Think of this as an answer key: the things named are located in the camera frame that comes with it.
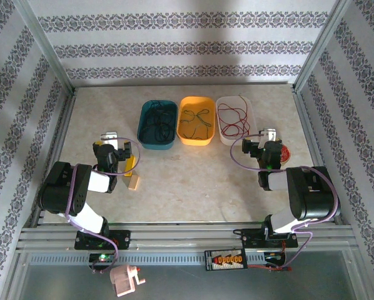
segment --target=table surface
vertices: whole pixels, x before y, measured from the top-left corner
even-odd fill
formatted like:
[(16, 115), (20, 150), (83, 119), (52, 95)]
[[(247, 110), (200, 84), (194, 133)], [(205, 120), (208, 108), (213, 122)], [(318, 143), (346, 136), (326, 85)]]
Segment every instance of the table surface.
[[(179, 104), (186, 96), (216, 101), (239, 94), (251, 101), (258, 129), (276, 128), (289, 147), (291, 159), (284, 168), (312, 166), (290, 86), (281, 84), (80, 88), (60, 160), (96, 164), (92, 144), (109, 131), (137, 141), (141, 107), (148, 100)], [(129, 190), (126, 178), (120, 177), (112, 194), (88, 192), (87, 203), (109, 222), (262, 221), (288, 205), (286, 191), (262, 190), (256, 173), (238, 167), (229, 150), (220, 141), (217, 125), (207, 146), (187, 146), (176, 137), (170, 150), (143, 149), (136, 191)], [(241, 150), (235, 153), (242, 163), (257, 166)], [(48, 212), (44, 217), (46, 223), (64, 221)]]

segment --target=wall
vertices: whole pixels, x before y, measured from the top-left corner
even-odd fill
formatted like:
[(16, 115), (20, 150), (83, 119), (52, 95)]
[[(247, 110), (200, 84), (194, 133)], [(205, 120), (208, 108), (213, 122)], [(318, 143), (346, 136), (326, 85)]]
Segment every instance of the wall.
[(351, 3), (301, 96), (374, 282), (374, 1)]
[(293, 83), (335, 0), (29, 0), (75, 86)]
[(14, 4), (0, 0), (0, 293), (67, 98)]

